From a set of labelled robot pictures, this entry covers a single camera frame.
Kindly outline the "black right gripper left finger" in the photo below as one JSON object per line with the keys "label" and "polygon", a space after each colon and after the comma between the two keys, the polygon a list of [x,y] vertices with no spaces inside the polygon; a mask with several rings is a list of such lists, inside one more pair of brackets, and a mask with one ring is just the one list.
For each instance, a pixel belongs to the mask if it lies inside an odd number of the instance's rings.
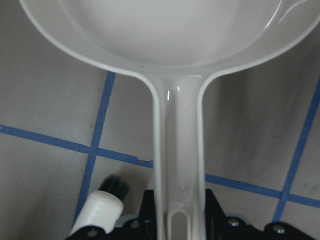
{"label": "black right gripper left finger", "polygon": [[139,213],[129,222],[130,236],[133,240],[159,240],[155,195],[153,190],[143,193]]}

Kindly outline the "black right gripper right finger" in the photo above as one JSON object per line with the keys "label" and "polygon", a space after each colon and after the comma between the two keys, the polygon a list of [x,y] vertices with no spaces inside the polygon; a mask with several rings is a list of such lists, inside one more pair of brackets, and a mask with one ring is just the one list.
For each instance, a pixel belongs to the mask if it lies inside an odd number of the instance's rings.
{"label": "black right gripper right finger", "polygon": [[207,240],[245,240],[246,224],[227,216],[211,189],[205,190],[205,233]]}

